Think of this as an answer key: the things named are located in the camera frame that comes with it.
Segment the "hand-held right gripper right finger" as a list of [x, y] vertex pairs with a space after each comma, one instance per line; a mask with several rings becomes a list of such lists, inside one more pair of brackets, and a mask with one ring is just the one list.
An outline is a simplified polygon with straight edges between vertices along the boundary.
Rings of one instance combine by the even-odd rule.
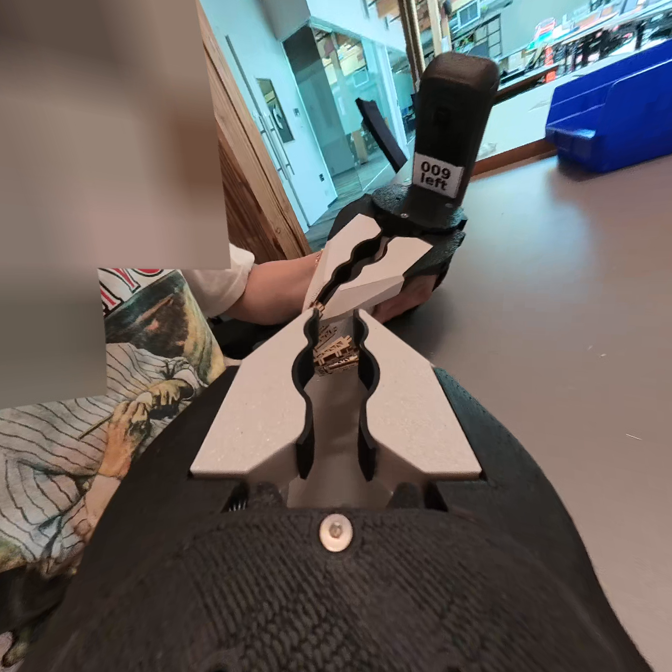
[[361, 308], [352, 326], [354, 440], [364, 502], [388, 503], [403, 483], [423, 494], [433, 484], [478, 481], [483, 466], [432, 363]]

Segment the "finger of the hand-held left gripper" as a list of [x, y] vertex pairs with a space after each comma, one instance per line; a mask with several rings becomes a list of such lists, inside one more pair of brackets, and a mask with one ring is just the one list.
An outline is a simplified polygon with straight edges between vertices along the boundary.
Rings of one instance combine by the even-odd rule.
[[335, 289], [327, 295], [321, 320], [340, 321], [356, 309], [369, 310], [396, 296], [404, 284], [405, 273], [431, 250], [432, 245], [421, 239], [391, 239], [379, 259], [368, 259], [353, 278], [337, 281]]
[[326, 307], [341, 286], [356, 280], [387, 255], [387, 238], [373, 217], [357, 214], [331, 240], [317, 261], [303, 312]]

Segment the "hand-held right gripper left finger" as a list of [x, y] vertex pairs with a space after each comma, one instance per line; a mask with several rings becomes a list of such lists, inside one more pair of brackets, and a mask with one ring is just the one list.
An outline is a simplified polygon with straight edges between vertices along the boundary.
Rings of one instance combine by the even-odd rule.
[[315, 459], [313, 403], [320, 313], [310, 308], [249, 354], [191, 463], [201, 479], [238, 479], [279, 490], [306, 480]]

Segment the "wooden lattice piece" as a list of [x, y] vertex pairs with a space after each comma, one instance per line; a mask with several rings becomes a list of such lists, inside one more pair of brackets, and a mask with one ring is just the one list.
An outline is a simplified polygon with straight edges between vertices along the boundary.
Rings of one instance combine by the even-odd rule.
[[318, 337], [313, 349], [315, 374], [327, 376], [357, 366], [359, 349], [354, 340], [353, 315], [340, 316], [335, 321], [323, 318], [324, 306], [315, 301], [312, 308], [318, 310]]

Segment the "person's left forearm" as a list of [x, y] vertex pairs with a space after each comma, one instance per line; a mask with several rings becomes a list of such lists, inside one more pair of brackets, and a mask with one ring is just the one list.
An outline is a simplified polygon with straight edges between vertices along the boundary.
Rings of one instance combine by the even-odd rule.
[[296, 259], [254, 265], [241, 297], [224, 314], [259, 324], [284, 324], [302, 312], [321, 251]]

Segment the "grey desk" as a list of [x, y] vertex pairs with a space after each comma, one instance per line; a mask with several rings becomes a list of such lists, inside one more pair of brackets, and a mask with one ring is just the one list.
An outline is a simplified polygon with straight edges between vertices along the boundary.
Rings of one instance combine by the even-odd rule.
[[466, 239], [388, 328], [541, 466], [639, 651], [671, 670], [671, 157], [474, 180]]

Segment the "person's left hand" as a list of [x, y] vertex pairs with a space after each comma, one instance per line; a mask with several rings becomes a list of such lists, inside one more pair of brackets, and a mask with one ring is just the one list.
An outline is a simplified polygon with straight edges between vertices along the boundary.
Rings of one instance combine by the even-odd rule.
[[375, 306], [372, 311], [374, 319], [386, 323], [422, 305], [432, 296], [437, 281], [437, 275], [419, 275], [409, 279], [396, 296]]

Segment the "printed t-shirt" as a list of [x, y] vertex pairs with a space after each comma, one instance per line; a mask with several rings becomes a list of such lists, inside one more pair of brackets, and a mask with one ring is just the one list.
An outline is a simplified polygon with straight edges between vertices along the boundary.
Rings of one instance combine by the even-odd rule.
[[207, 321], [243, 295], [255, 258], [224, 271], [101, 269], [107, 390], [1, 411], [1, 572], [74, 561], [149, 443], [225, 369]]

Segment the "glass door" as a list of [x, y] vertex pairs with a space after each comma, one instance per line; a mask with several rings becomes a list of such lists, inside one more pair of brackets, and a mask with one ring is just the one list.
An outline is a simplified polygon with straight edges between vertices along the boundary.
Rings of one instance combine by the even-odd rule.
[[257, 78], [257, 84], [264, 98], [264, 120], [267, 124], [273, 148], [287, 175], [287, 179], [292, 180], [296, 173], [288, 155], [286, 145], [294, 141], [294, 135], [292, 134], [272, 80]]

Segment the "blue plastic storage bin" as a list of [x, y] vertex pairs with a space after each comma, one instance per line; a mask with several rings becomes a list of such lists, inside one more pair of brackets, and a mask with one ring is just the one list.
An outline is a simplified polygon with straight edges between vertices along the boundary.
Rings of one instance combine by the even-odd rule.
[[670, 155], [671, 41], [558, 86], [545, 139], [593, 173]]

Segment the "wooden post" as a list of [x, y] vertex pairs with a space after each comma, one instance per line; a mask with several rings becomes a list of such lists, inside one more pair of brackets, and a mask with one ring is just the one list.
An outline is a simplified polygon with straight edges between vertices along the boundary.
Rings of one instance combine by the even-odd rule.
[[417, 116], [417, 98], [421, 76], [426, 69], [425, 42], [432, 43], [433, 53], [441, 53], [441, 17], [436, 1], [398, 1], [399, 20], [405, 38], [412, 82], [411, 108]]

